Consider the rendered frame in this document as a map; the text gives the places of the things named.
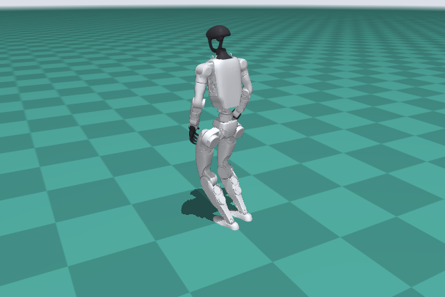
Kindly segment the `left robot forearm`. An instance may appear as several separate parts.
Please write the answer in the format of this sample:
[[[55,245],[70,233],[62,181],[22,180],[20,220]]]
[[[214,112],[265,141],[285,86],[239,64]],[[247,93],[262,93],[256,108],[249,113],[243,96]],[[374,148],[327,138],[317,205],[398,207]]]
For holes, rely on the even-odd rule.
[[[200,115],[201,115],[202,109],[193,108],[194,98],[192,99],[192,102],[191,102],[191,110],[190,110],[190,118],[189,118],[188,126],[189,127],[194,126],[195,129],[197,129],[199,126]]]

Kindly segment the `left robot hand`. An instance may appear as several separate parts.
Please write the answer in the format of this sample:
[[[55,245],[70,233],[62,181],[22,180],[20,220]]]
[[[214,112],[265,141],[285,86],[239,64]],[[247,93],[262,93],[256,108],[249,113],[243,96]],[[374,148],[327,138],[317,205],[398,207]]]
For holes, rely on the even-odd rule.
[[[199,134],[197,134],[197,133],[195,132],[196,129],[195,129],[194,126],[190,126],[190,127],[188,127],[188,128],[189,128],[190,142],[196,145],[196,143],[194,143],[194,141],[197,142],[195,139],[197,139],[196,136],[199,136]],[[198,127],[197,129],[200,129],[200,128]],[[195,135],[196,135],[196,136],[195,136]],[[195,139],[194,139],[194,138],[195,138]]]

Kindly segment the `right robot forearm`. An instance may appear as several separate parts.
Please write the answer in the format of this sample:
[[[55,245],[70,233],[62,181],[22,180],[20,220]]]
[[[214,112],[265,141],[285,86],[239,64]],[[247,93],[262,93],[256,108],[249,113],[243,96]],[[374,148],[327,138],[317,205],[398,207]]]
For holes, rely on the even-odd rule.
[[[241,96],[240,104],[235,107],[235,110],[233,112],[233,116],[235,118],[237,118],[242,112],[244,112],[244,110],[245,110],[245,108],[247,106],[247,103],[250,101],[250,96],[249,97],[242,97]]]

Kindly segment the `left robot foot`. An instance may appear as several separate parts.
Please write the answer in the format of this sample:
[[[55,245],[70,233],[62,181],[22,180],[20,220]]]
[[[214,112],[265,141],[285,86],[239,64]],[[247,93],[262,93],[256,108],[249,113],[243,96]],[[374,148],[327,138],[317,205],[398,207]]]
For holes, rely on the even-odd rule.
[[[239,229],[239,225],[237,222],[233,222],[233,220],[231,219],[232,224],[228,224],[226,223],[225,219],[222,216],[214,216],[213,217],[213,221],[219,225],[228,227],[231,230],[238,230]]]

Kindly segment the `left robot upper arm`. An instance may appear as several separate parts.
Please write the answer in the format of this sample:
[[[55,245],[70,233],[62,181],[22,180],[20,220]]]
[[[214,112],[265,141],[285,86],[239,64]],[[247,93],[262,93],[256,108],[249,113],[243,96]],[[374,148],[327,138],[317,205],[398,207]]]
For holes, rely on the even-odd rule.
[[[195,69],[195,98],[193,102],[193,108],[203,109],[205,100],[204,93],[207,86],[207,80],[212,75],[213,63],[199,64]]]

